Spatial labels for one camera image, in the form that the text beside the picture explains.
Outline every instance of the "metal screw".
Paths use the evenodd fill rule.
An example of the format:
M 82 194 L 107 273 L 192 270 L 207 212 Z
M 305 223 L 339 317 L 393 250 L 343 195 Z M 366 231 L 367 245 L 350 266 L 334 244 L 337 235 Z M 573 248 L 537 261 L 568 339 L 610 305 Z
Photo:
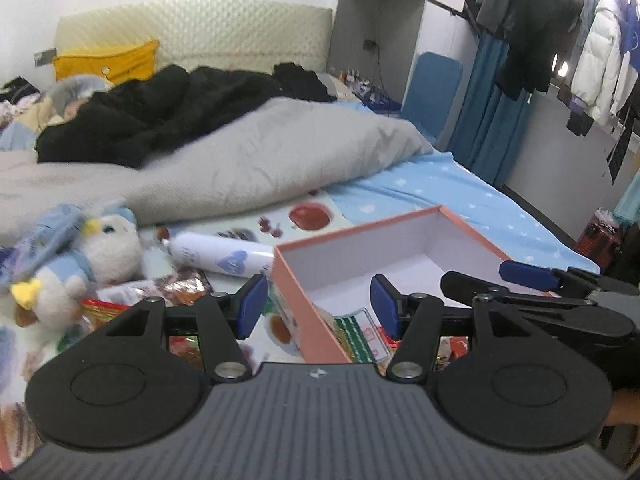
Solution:
M 220 363 L 213 371 L 223 379 L 237 379 L 246 373 L 246 366 L 235 361 L 227 361 Z
M 422 367 L 418 363 L 402 361 L 391 367 L 391 373 L 401 379 L 415 379 L 422 375 Z

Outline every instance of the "clothes pile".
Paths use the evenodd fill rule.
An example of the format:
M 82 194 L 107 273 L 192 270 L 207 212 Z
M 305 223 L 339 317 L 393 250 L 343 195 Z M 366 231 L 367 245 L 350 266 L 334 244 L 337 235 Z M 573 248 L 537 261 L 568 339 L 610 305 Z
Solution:
M 106 79 L 95 75 L 75 75 L 55 83 L 4 129 L 0 151 L 32 150 L 45 128 L 71 120 L 95 92 L 107 92 L 112 87 Z
M 29 111 L 40 98 L 40 91 L 22 77 L 17 77 L 0 88 L 0 129 L 16 117 Z
M 315 73 L 293 64 L 274 75 L 169 65 L 146 81 L 96 92 L 73 118 L 38 137 L 38 162 L 110 162 L 140 168 L 153 155 L 210 134 L 278 96 L 327 102 Z

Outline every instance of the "cable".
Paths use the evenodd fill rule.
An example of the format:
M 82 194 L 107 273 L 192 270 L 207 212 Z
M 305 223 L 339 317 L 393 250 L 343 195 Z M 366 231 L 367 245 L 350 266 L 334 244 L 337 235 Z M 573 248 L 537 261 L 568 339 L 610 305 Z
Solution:
M 386 94 L 386 100 L 388 101 L 388 105 L 386 107 L 386 116 L 390 117 L 391 115 L 391 96 L 389 92 L 386 91 L 385 83 L 382 81 L 382 70 L 380 69 L 380 46 L 376 43 L 376 47 L 378 49 L 378 75 L 380 76 L 380 86 L 382 86 L 382 91 Z

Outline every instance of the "tufted headboard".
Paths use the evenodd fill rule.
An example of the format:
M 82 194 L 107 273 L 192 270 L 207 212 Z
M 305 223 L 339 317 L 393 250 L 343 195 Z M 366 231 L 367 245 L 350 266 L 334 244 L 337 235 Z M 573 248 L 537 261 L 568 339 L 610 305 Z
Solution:
M 158 39 L 156 68 L 175 63 L 269 72 L 283 61 L 324 72 L 333 11 L 258 0 L 166 0 L 63 16 L 56 48 Z

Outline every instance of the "blue curtain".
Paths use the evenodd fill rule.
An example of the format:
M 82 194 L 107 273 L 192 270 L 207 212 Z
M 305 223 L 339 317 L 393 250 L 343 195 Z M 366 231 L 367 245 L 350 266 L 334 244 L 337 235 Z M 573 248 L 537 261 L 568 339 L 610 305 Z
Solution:
M 510 100 L 494 84 L 509 45 L 484 32 L 480 38 L 465 100 L 447 149 L 456 161 L 500 188 L 518 156 L 530 105 L 523 90 Z

